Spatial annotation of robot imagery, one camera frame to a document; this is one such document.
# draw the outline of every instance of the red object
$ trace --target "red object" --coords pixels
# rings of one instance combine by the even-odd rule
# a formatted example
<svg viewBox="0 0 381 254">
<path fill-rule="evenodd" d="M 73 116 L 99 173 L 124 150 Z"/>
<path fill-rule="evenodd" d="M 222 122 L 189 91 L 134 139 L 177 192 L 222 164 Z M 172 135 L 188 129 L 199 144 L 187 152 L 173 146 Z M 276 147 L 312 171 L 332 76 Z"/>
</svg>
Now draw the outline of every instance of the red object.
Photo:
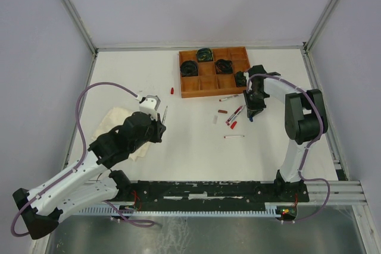
<svg viewBox="0 0 381 254">
<path fill-rule="evenodd" d="M 234 121 L 232 126 L 230 126 L 231 129 L 234 129 L 234 127 L 237 125 L 237 121 Z"/>
</svg>

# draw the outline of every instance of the table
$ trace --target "table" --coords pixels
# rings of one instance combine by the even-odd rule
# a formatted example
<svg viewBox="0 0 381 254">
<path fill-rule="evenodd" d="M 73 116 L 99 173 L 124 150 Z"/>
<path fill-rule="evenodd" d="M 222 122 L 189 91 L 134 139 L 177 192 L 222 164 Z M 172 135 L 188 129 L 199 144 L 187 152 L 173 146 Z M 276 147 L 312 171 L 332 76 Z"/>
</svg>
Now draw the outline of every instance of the table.
<svg viewBox="0 0 381 254">
<path fill-rule="evenodd" d="M 244 104 L 243 96 L 225 102 L 223 96 L 182 99 L 179 50 L 100 52 L 90 83 L 112 81 L 141 94 L 158 95 L 159 112 L 168 113 L 163 142 L 152 144 L 144 158 L 126 160 L 114 166 L 130 180 L 161 181 L 272 181 L 283 164 L 288 146 L 284 128 L 284 105 L 266 99 L 267 108 L 250 123 L 241 113 L 234 130 L 226 119 Z M 292 83 L 309 89 L 307 72 L 298 49 L 248 49 L 251 65 L 262 64 L 267 72 L 277 71 Z M 138 110 L 138 102 L 112 86 L 98 86 L 88 92 L 81 116 L 87 144 L 97 126 L 114 106 Z M 218 114 L 225 109 L 228 114 Z M 213 117 L 218 114 L 217 124 Z M 224 139 L 224 135 L 244 138 Z M 69 163 L 82 152 L 79 134 L 74 138 Z M 326 137 L 311 149 L 304 168 L 306 178 L 337 180 Z"/>
</svg>

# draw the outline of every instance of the purple cable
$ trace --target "purple cable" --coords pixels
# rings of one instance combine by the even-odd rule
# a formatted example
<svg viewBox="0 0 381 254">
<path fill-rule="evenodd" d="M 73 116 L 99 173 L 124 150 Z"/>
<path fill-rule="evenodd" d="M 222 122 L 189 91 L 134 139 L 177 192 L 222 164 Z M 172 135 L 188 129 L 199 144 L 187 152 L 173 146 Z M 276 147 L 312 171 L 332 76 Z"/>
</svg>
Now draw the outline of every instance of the purple cable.
<svg viewBox="0 0 381 254">
<path fill-rule="evenodd" d="M 128 218 L 126 218 L 123 213 L 115 206 L 113 205 L 112 203 L 108 202 L 107 200 L 104 200 L 103 202 L 107 203 L 108 205 L 110 205 L 110 207 L 113 208 L 113 210 L 116 211 L 116 213 L 119 214 L 119 216 L 122 217 L 122 219 L 124 220 L 124 222 L 127 222 L 133 226 L 136 226 L 136 227 L 143 227 L 143 228 L 148 228 L 148 227 L 152 227 L 156 224 L 155 221 L 152 221 L 152 220 L 147 220 L 147 219 L 137 219 L 137 220 L 130 220 Z"/>
<path fill-rule="evenodd" d="M 85 141 L 85 135 L 83 134 L 83 130 L 82 130 L 82 127 L 81 127 L 81 123 L 79 121 L 79 107 L 80 107 L 80 103 L 82 101 L 82 98 L 84 97 L 84 95 L 86 94 L 86 92 L 88 92 L 89 89 L 95 87 L 95 86 L 102 86 L 102 85 L 106 85 L 106 86 L 116 86 L 116 87 L 119 87 L 120 89 L 123 89 L 124 91 L 130 93 L 132 96 L 134 96 L 135 98 L 137 98 L 137 94 L 135 92 L 132 92 L 131 90 L 129 90 L 128 88 L 124 87 L 124 86 L 121 86 L 120 84 L 117 84 L 117 83 L 110 83 L 110 82 L 107 82 L 107 81 L 103 81 L 103 82 L 100 82 L 100 83 L 94 83 L 90 86 L 88 86 L 87 88 L 85 88 L 81 94 L 79 95 L 78 99 L 77 99 L 77 103 L 76 103 L 76 125 L 77 125 L 77 128 L 78 128 L 78 132 L 81 136 L 81 140 L 82 140 L 82 146 L 83 146 L 83 150 L 82 150 L 82 156 L 81 158 L 79 159 L 79 162 L 74 166 L 73 169 L 77 169 L 83 162 L 83 160 L 85 160 L 85 157 L 86 157 L 86 141 Z M 38 196 L 42 196 L 44 193 L 46 193 L 48 190 L 50 190 L 52 187 L 54 187 L 56 184 L 58 184 L 59 182 L 61 182 L 62 180 L 64 180 L 65 178 L 67 178 L 70 174 L 72 174 L 73 171 L 72 170 L 69 170 L 67 173 L 65 173 L 62 177 L 56 179 L 53 183 L 51 183 L 50 185 L 46 186 L 41 192 L 39 192 L 37 195 Z M 36 200 L 36 197 L 33 197 L 30 201 L 28 201 L 15 215 L 15 217 L 13 218 L 12 220 L 12 224 L 11 224 L 11 233 L 13 236 L 15 237 L 23 237 L 23 236 L 26 236 L 29 234 L 29 232 L 25 232 L 25 233 L 16 233 L 14 227 L 16 225 L 16 222 L 18 220 L 18 218 L 20 217 L 20 215 L 23 213 L 23 211 L 28 207 L 30 206 L 33 202 L 35 202 Z"/>
<path fill-rule="evenodd" d="M 290 83 L 289 81 L 287 80 L 284 80 L 280 77 L 276 77 L 276 76 L 271 76 L 269 74 L 253 74 L 249 79 L 248 79 L 248 84 L 247 84 L 247 88 L 246 88 L 246 91 L 249 92 L 249 84 L 251 82 L 251 80 L 254 78 L 254 77 L 267 77 L 267 78 L 270 78 L 270 79 L 274 79 L 274 80 L 278 80 L 284 84 L 287 84 L 288 86 L 292 87 L 293 89 L 301 92 L 305 98 L 307 99 L 307 101 L 310 103 L 313 111 L 315 112 L 316 114 L 316 117 L 317 117 L 317 121 L 319 122 L 319 133 L 318 135 L 316 136 L 316 138 L 314 138 L 312 141 L 310 141 L 306 148 L 305 148 L 305 151 L 303 153 L 303 157 L 302 157 L 302 161 L 300 163 L 300 166 L 299 166 L 299 170 L 298 170 L 298 174 L 300 176 L 300 178 L 304 181 L 323 181 L 326 183 L 327 185 L 327 197 L 326 199 L 324 200 L 323 204 L 321 205 L 321 207 L 318 209 L 317 212 L 307 216 L 307 217 L 303 217 L 301 219 L 298 219 L 297 221 L 284 221 L 284 223 L 288 223 L 288 224 L 293 224 L 293 223 L 296 223 L 296 222 L 301 222 L 301 221 L 305 221 L 305 220 L 308 220 L 312 217 L 314 217 L 315 215 L 319 214 L 323 209 L 324 207 L 327 205 L 327 202 L 329 200 L 329 196 L 330 196 L 330 192 L 331 192 L 331 188 L 330 188 L 330 185 L 329 185 L 329 182 L 325 179 L 325 178 L 305 178 L 303 177 L 302 175 L 302 169 L 304 167 L 304 164 L 305 164 L 305 160 L 307 159 L 307 154 L 308 154 L 308 151 L 310 149 L 310 147 L 312 146 L 312 144 L 314 144 L 316 141 L 318 141 L 321 136 L 323 135 L 323 129 L 324 129 L 324 125 L 323 125 L 323 120 L 321 120 L 321 116 L 319 114 L 319 111 L 317 110 L 314 102 L 312 101 L 312 99 L 309 97 L 309 95 L 307 94 L 307 92 L 305 92 L 304 90 L 302 90 L 300 87 L 297 87 L 296 85 L 294 85 L 293 83 Z"/>
</svg>

